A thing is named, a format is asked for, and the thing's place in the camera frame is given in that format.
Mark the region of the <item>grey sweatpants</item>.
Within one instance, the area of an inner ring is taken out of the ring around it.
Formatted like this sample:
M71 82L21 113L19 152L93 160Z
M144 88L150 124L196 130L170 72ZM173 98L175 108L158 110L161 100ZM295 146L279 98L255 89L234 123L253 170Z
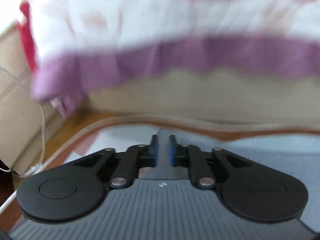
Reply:
M157 131L159 138L159 162L156 168L143 168L143 179L185 178L185 168L169 165L169 136L177 142L198 146L209 152L223 148L249 160L292 175L308 189L308 204L301 220L315 232L319 232L319 136L310 134L276 134L253 138L222 141L205 135L172 129Z

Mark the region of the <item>beige wooden nightstand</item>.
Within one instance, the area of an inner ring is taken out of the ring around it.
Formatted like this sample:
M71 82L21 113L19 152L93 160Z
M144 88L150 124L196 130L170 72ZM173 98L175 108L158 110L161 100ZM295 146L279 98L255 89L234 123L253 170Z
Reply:
M30 82L18 30L12 25L1 33L1 161L18 174L38 161L42 122L46 139L64 123L50 103L40 106L31 98Z

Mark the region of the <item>checkered bed sheet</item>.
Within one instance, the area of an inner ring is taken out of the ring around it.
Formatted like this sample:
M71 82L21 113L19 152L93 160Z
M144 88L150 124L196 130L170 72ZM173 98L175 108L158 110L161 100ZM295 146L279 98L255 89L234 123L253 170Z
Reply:
M82 129L65 142L39 171L48 170L82 158L105 148L118 152L138 144L149 144L160 129L172 129L205 135L225 142L276 134L310 134L317 131L295 132L289 127L267 124L223 124L172 116L123 115L99 120Z

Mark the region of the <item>bear print headboard cover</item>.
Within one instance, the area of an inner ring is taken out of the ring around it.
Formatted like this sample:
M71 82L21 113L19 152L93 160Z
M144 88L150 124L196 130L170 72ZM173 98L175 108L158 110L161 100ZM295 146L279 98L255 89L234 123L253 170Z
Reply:
M319 74L319 0L27 0L19 26L37 101L173 68Z

